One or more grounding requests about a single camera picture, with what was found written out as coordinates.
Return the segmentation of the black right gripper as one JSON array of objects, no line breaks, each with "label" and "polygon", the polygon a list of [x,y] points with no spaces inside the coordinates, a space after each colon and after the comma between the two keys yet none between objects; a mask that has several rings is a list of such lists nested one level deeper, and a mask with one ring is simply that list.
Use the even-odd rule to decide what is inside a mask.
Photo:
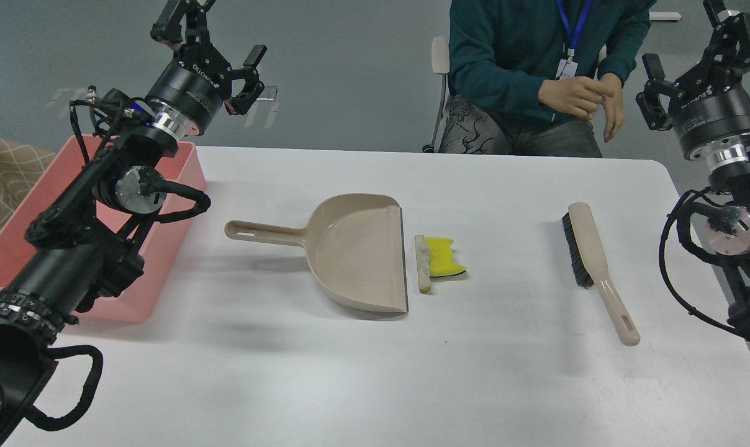
[{"label": "black right gripper", "polygon": [[750,71],[750,14],[723,1],[702,5],[713,33],[700,62],[670,81],[658,54],[642,54],[648,80],[636,95],[648,128],[675,131],[687,160],[722,145],[750,145],[750,98],[742,86]]}]

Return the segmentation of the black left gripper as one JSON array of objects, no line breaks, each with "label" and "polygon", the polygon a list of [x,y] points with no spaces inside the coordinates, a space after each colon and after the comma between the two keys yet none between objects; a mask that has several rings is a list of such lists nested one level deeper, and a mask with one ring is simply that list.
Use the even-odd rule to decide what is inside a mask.
[{"label": "black left gripper", "polygon": [[233,69],[209,43],[207,13],[214,1],[168,1],[151,26],[151,39],[183,45],[146,94],[150,127],[170,137],[201,136],[224,109],[244,115],[264,88],[258,65],[268,48],[254,45],[243,66]]}]

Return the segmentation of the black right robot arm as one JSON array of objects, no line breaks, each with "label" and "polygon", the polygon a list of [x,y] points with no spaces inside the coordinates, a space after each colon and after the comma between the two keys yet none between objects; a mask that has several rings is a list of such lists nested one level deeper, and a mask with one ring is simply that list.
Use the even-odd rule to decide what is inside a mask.
[{"label": "black right robot arm", "polygon": [[[703,160],[709,184],[689,190],[667,216],[659,243],[662,280],[691,316],[750,343],[750,98],[741,82],[750,72],[750,14],[705,1],[713,28],[702,58],[676,80],[666,80],[656,54],[642,57],[648,81],[636,102],[649,129],[673,130],[687,160]],[[733,296],[720,323],[675,291],[667,274],[666,243],[679,243],[717,266]]]}]

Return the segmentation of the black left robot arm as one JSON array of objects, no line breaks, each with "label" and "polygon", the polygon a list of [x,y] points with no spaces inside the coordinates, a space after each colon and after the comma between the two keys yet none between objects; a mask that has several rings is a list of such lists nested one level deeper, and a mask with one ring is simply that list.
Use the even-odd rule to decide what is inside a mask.
[{"label": "black left robot arm", "polygon": [[170,1],[151,39],[173,59],[144,97],[95,87],[70,102],[83,166],[25,231],[34,255],[0,291],[0,446],[27,420],[60,431],[85,416],[104,359],[91,345],[55,348],[59,333],[100,297],[117,297],[144,273],[140,250],[156,224],[190,220],[207,194],[156,170],[219,110],[246,114],[265,91],[255,45],[233,68],[210,40],[212,1]]}]

